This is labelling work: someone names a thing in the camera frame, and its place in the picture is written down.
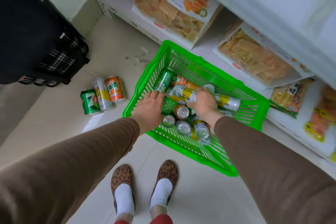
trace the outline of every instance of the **foot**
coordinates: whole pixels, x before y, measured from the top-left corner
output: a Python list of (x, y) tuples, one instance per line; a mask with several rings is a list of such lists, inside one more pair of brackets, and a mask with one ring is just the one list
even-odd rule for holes
[(176, 186), (179, 174), (177, 166), (171, 160), (163, 162), (157, 174), (152, 197), (150, 198), (149, 210), (154, 206), (161, 205), (165, 209), (170, 200), (171, 194)]
[(123, 164), (113, 172), (111, 179), (111, 190), (114, 199), (114, 208), (117, 214), (134, 216), (135, 204), (133, 188), (133, 172), (129, 165)]

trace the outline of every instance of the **white sock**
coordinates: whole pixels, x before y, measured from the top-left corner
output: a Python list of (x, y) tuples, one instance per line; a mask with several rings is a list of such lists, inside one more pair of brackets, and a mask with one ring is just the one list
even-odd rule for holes
[(149, 211), (154, 205), (162, 205), (167, 209), (167, 200), (173, 189), (173, 184), (167, 178), (159, 180), (156, 184), (153, 196), (150, 199)]
[(117, 202), (117, 217), (122, 213), (130, 213), (134, 216), (132, 189), (128, 184), (120, 184), (114, 192), (114, 197)]

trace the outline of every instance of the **snack package with window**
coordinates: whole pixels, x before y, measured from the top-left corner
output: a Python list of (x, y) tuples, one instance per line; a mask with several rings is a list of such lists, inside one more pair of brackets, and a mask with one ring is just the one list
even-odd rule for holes
[(313, 79), (306, 78), (284, 86), (276, 87), (272, 93), (271, 106), (296, 118), (299, 113), (306, 91)]
[(314, 75), (239, 18), (226, 30), (223, 41), (213, 51), (262, 88), (283, 86)]
[(336, 91), (330, 86), (325, 86), (320, 92), (320, 99), (305, 124), (306, 133), (323, 143), (330, 126), (336, 125)]
[(190, 49), (221, 9), (216, 0), (133, 0), (132, 6), (134, 13)]

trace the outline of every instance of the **person's left hand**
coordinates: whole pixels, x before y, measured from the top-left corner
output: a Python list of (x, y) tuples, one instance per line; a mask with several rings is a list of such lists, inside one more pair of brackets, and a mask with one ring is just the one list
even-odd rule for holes
[(140, 135), (157, 128), (162, 123), (164, 115), (161, 114), (161, 110), (165, 95), (157, 90), (147, 92), (134, 108), (131, 118), (139, 124)]

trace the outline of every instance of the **red pants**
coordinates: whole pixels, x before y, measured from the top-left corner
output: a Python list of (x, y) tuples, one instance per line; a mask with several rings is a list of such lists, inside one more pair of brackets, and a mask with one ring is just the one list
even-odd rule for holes
[[(127, 221), (120, 220), (116, 221), (114, 224), (129, 224)], [(173, 221), (167, 214), (161, 214), (155, 219), (153, 219), (150, 224), (173, 224)]]

